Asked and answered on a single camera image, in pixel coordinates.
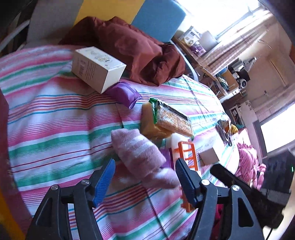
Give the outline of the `cracker packet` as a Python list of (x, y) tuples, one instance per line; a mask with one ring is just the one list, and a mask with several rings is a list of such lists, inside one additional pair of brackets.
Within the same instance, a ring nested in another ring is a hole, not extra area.
[(187, 115), (158, 99), (150, 98), (148, 102), (152, 105), (153, 121), (156, 126), (183, 136), (194, 136), (192, 122)]

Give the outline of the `orange plastic rack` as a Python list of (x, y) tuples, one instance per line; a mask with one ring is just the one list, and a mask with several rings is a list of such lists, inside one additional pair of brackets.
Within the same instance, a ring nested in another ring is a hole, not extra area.
[[(179, 141), (178, 148), (173, 150), (178, 158), (182, 158), (188, 165), (190, 170), (199, 171), (199, 166), (197, 163), (197, 155), (195, 151), (195, 145), (191, 141)], [(187, 213), (191, 213), (195, 208), (188, 202), (185, 197), (183, 189), (181, 190), (181, 207), (185, 209)]]

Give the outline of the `small white box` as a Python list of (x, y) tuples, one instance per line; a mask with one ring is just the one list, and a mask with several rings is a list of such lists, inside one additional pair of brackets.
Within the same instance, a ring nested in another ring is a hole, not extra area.
[(214, 148), (208, 148), (199, 152), (199, 156), (202, 159), (204, 165), (216, 164), (220, 161), (220, 154)]

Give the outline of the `gold tin tray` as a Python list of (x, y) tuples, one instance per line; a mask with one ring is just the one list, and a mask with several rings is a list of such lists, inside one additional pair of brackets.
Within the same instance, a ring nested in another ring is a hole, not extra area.
[(8, 103), (1, 93), (1, 239), (24, 239), (25, 235), (15, 221), (9, 206), (11, 177), (8, 174), (7, 122)]

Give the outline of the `wooden side desk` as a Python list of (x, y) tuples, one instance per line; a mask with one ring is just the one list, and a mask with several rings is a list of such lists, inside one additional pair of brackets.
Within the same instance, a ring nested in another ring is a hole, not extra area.
[(221, 103), (226, 102), (228, 100), (238, 100), (242, 98), (242, 94), (239, 89), (239, 84), (236, 79), (233, 77), (232, 73), (227, 69), (222, 76), (225, 78), (229, 91), (226, 91), (222, 86), (218, 78), (216, 77), (216, 73), (207, 66), (206, 63), (203, 63), (201, 57), (197, 57), (190, 48), (181, 42), (176, 36), (173, 36), (172, 41), (180, 48), (181, 51), (185, 53), (190, 61), (192, 61), (192, 66), (196, 68), (198, 71), (201, 71), (207, 77), (210, 77), (210, 88), (215, 88), (214, 92), (216, 96), (220, 100)]

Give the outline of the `dark red cloth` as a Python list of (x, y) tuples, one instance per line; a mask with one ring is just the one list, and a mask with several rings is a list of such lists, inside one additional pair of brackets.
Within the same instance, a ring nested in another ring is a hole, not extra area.
[(117, 16), (87, 16), (60, 40), (61, 45), (97, 47), (126, 64), (128, 78), (160, 86), (185, 73), (185, 60), (172, 44), (164, 44)]

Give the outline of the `orange snack wrapper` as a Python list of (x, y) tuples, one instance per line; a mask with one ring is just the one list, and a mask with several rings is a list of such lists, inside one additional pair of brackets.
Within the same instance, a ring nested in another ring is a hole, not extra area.
[(234, 135), (239, 132), (238, 128), (234, 124), (229, 124), (227, 130), (229, 135)]

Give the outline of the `striped tablecloth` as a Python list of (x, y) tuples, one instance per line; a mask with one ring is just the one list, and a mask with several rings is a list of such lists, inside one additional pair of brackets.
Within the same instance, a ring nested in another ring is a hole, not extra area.
[[(159, 86), (131, 83), (142, 96), (133, 109), (95, 92), (72, 73), (71, 46), (48, 45), (1, 58), (1, 117), (8, 130), (4, 191), (26, 231), (53, 184), (72, 186), (114, 157), (110, 133), (139, 128), (141, 106), (162, 100), (192, 120), (194, 144), (216, 135), (226, 113), (215, 94), (186, 76)], [(195, 215), (181, 207), (179, 189), (146, 189), (120, 160), (103, 203), (95, 209), (104, 239), (184, 239)]]

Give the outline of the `pink striped towel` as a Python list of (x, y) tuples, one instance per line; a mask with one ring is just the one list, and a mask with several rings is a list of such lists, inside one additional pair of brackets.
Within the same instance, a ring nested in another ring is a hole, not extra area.
[(112, 146), (131, 175), (145, 188), (173, 189), (180, 185), (176, 172), (163, 167), (166, 158), (138, 129), (111, 131)]

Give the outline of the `purple sachet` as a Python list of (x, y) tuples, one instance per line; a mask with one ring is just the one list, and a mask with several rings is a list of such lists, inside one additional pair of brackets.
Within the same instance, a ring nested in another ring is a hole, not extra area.
[(143, 97), (125, 81), (118, 82), (105, 91), (105, 94), (128, 109), (133, 109), (136, 102)]
[(162, 164), (161, 168), (169, 167), (171, 168), (171, 153), (169, 149), (160, 149), (160, 152), (166, 159), (165, 163)]

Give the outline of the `cream tea box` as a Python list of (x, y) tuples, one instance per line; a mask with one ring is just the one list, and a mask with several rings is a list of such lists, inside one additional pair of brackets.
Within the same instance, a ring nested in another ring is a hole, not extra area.
[(72, 72), (98, 93), (119, 82), (126, 64), (96, 47), (76, 49)]

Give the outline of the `pink patterned curtain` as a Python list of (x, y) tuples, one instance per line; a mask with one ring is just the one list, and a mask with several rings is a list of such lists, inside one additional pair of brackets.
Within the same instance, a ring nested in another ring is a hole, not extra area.
[(264, 37), (274, 23), (275, 17), (268, 11), (251, 18), (242, 28), (224, 38), (210, 50), (203, 57), (203, 63), (206, 63), (213, 73), (217, 74), (255, 42)]

